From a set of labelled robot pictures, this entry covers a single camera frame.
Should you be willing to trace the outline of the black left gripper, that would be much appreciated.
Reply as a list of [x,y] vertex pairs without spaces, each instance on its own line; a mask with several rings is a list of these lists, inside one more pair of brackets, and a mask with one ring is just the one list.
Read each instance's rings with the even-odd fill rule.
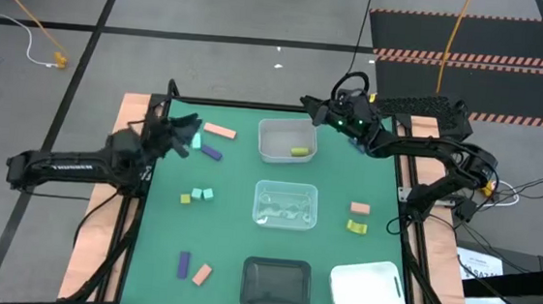
[[181,139],[193,139],[202,119],[196,113],[174,118],[150,115],[144,123],[142,151],[147,159],[163,158],[170,150],[184,159],[189,156],[189,151]]

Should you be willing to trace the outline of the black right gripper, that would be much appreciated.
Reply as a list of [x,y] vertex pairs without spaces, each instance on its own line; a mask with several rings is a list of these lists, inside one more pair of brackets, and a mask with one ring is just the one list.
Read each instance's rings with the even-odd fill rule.
[[330,100],[320,100],[313,96],[301,96],[305,110],[315,110],[313,125],[327,122],[336,131],[356,139],[371,143],[381,129],[381,115],[369,95],[362,88],[339,89]]

